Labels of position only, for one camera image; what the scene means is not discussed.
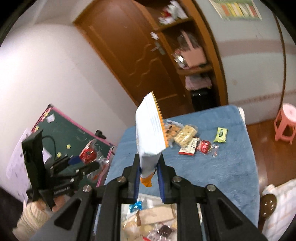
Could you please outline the left hand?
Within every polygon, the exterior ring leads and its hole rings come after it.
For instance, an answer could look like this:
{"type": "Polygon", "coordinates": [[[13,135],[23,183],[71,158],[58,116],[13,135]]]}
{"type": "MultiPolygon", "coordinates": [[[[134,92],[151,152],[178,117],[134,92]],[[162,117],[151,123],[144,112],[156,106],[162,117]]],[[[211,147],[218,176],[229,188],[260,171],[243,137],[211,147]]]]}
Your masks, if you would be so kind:
{"type": "Polygon", "coordinates": [[[40,229],[64,204],[70,199],[67,195],[54,198],[55,206],[48,208],[46,203],[39,199],[23,205],[23,212],[13,228],[13,234],[18,240],[30,240],[30,238],[40,229]]]}

